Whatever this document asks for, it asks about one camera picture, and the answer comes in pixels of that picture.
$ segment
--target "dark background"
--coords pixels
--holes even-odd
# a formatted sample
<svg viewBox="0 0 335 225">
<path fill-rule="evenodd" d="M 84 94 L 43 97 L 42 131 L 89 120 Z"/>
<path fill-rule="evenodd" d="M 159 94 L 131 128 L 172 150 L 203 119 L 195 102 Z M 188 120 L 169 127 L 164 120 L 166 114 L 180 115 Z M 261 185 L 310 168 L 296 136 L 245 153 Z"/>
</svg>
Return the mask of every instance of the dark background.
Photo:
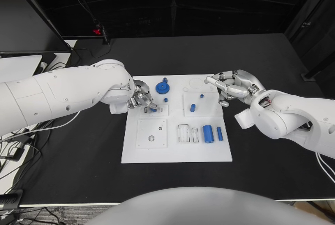
<svg viewBox="0 0 335 225">
<path fill-rule="evenodd" d="M 61 35 L 94 35 L 78 0 L 36 0 Z M 306 0 L 87 0 L 110 38 L 284 32 Z"/>
</svg>

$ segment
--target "blue battery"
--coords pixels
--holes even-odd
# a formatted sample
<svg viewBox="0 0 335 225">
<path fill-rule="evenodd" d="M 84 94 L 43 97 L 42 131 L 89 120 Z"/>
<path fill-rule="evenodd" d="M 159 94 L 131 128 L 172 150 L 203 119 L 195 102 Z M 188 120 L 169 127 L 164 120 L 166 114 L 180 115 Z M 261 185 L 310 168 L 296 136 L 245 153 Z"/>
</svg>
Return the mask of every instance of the blue battery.
<svg viewBox="0 0 335 225">
<path fill-rule="evenodd" d="M 212 129 L 211 125 L 206 125 L 202 127 L 203 130 L 203 138 L 205 138 L 205 143 L 214 143 L 214 136 L 212 136 Z"/>
<path fill-rule="evenodd" d="M 216 127 L 216 131 L 218 131 L 218 140 L 224 141 L 221 127 Z"/>
</svg>

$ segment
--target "blue gear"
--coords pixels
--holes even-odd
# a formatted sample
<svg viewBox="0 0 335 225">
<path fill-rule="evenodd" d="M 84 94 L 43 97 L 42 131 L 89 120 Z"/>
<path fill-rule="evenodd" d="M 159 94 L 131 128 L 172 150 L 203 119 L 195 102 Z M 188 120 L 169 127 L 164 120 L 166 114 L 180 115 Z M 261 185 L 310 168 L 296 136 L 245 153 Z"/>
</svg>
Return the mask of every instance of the blue gear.
<svg viewBox="0 0 335 225">
<path fill-rule="evenodd" d="M 169 92 L 169 84 L 166 82 L 160 82 L 156 85 L 156 91 L 159 94 L 166 94 Z"/>
</svg>

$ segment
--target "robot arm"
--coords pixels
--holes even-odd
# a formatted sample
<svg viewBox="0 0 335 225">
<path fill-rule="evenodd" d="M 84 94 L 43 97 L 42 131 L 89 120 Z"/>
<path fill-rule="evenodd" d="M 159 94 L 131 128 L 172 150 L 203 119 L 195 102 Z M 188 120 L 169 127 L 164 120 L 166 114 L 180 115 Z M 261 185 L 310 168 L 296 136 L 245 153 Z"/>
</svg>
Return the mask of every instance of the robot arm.
<svg viewBox="0 0 335 225">
<path fill-rule="evenodd" d="M 286 138 L 306 149 L 335 158 L 335 101 L 302 98 L 277 90 L 266 90 L 245 71 L 208 76 L 205 83 L 221 89 L 219 104 L 240 99 L 250 105 L 235 115 L 242 129 L 257 126 L 271 139 Z"/>
<path fill-rule="evenodd" d="M 117 60 L 0 83 L 0 95 L 0 135 L 85 110 L 98 101 L 113 114 L 141 105 L 156 109 L 147 85 L 131 79 Z"/>
</svg>

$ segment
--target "white board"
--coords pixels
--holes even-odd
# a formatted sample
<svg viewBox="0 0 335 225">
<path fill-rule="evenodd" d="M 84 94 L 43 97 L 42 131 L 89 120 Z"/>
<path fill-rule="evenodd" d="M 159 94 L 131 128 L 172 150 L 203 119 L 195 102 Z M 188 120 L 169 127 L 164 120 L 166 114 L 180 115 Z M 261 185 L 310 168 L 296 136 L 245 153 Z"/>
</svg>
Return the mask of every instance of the white board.
<svg viewBox="0 0 335 225">
<path fill-rule="evenodd" d="M 224 113 L 218 105 L 218 92 L 211 84 L 203 83 L 206 75 L 166 75 L 166 76 L 134 76 L 133 79 L 144 81 L 150 88 L 153 102 L 164 106 L 163 113 L 154 113 L 154 116 L 143 115 L 143 107 L 128 110 L 124 136 L 124 149 L 121 163 L 172 163 L 172 162 L 229 162 L 231 150 L 225 130 Z M 159 94 L 156 92 L 156 85 L 162 82 L 163 77 L 167 78 L 169 92 Z M 203 94 L 203 101 L 199 100 L 195 111 L 198 116 L 185 116 L 185 98 L 192 98 L 190 94 Z M 201 110 L 202 104 L 218 108 L 215 113 L 205 113 Z M 146 134 L 138 132 L 138 121 L 143 120 L 166 120 L 167 126 L 167 147 L 157 148 L 147 145 L 147 147 L 136 147 L 137 136 L 146 137 L 156 132 L 157 128 L 153 125 L 146 126 Z M 189 142 L 179 142 L 177 125 L 188 124 L 189 126 Z M 205 143 L 202 127 L 212 126 L 214 143 Z M 224 141 L 218 141 L 216 127 L 221 127 Z M 193 142 L 192 128 L 198 128 L 199 142 Z"/>
</svg>

